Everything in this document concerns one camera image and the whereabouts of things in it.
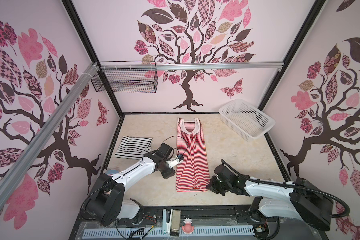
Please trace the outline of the red white striped tank top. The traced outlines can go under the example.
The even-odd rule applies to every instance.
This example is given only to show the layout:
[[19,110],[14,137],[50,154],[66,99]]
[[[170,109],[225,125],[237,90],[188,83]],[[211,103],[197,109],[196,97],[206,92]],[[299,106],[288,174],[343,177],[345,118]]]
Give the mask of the red white striped tank top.
[[205,192],[210,182],[210,172],[200,119],[178,119],[177,149],[184,160],[176,166],[176,191]]

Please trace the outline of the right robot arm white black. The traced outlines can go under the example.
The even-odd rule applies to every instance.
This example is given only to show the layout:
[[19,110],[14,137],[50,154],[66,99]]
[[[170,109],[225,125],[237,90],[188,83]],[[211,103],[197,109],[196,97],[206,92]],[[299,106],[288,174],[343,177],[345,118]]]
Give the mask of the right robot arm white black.
[[207,190],[224,196],[227,192],[253,197],[246,215],[254,222],[270,218],[291,218],[310,227],[329,231],[333,200],[305,180],[297,182],[265,181],[236,173],[228,166],[219,165],[207,184]]

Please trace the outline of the black white striped tank top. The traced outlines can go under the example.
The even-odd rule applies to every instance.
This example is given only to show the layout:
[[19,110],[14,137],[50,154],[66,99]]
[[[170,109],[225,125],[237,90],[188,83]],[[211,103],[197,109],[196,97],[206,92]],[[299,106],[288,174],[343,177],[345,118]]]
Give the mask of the black white striped tank top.
[[152,138],[123,136],[115,152],[120,159],[141,160],[144,154],[152,149]]

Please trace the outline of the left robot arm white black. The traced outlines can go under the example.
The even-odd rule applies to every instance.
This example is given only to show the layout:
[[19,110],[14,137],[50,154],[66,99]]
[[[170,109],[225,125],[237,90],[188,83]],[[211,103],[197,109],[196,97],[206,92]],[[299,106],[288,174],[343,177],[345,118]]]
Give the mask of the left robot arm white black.
[[90,215],[90,220],[109,226],[117,219],[134,219],[142,206],[134,200],[126,200],[124,194],[144,177],[160,172],[166,180],[175,175],[175,166],[182,163],[184,154],[162,143],[157,150],[143,154],[142,158],[116,174],[101,174],[94,188],[81,206],[81,212]]

